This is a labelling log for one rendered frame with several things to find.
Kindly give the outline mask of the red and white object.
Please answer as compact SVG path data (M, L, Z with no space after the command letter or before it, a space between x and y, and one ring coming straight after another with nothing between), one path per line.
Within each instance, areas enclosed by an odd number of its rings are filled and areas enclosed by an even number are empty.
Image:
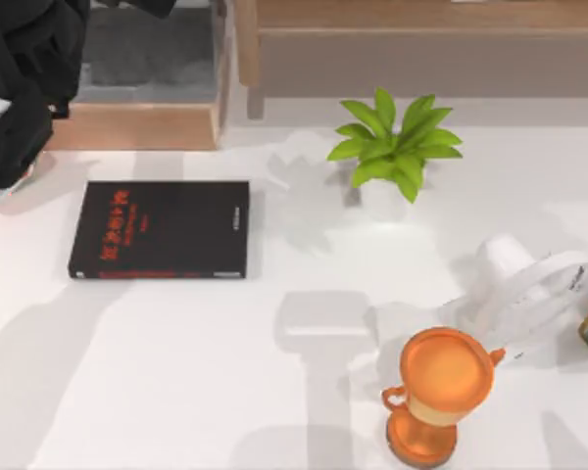
M23 176L7 190L8 195L12 195L15 191L17 191L21 186L24 185L33 175L35 169L35 164L31 164Z

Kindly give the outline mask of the pale wooden drawer front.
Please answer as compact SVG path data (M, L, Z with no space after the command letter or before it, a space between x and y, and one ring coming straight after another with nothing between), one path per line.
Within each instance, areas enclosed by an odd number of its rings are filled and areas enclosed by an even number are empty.
M76 103L53 121L48 151L214 151L220 106Z

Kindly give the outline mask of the pulled-out drawer grey inside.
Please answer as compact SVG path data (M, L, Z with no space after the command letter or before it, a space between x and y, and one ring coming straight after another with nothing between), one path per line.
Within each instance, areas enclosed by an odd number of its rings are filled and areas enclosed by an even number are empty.
M164 19L132 6L91 10L70 103L208 104L226 109L226 0L177 0Z

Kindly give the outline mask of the black book red lettering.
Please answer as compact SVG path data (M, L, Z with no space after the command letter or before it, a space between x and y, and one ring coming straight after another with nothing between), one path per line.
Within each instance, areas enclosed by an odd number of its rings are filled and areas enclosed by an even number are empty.
M243 279L246 181L90 181L74 235L73 279Z

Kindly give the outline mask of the green plant white pot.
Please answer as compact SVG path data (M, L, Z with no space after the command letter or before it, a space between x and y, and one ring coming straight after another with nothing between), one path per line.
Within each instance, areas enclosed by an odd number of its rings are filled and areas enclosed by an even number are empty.
M350 183L372 219L399 219L425 186L433 160L459 160L463 140L442 126L450 107L437 107L436 96L414 98L399 115L394 97L375 89L373 104L344 99L341 106L355 119L335 129L342 137L329 152L330 162L353 162Z

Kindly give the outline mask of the wooden cupboard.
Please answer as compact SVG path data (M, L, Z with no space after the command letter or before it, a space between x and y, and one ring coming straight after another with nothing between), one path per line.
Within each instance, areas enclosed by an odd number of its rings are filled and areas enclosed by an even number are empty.
M261 39L289 34L586 34L588 0L231 0L247 117L264 114Z

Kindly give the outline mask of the orange trophy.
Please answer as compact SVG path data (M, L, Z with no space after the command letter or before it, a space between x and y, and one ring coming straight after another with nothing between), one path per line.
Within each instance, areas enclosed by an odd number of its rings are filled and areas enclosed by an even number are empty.
M489 396L506 350L491 352L470 335L432 327L412 336L399 357L402 384L385 389L386 439L407 465L430 470L455 451L458 424Z

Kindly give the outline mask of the white curved plastic object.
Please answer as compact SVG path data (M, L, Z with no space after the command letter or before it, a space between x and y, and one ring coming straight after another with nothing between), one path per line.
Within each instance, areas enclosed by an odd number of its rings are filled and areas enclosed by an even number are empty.
M511 235L485 241L456 325L512 363L556 336L588 293L588 254L535 258Z

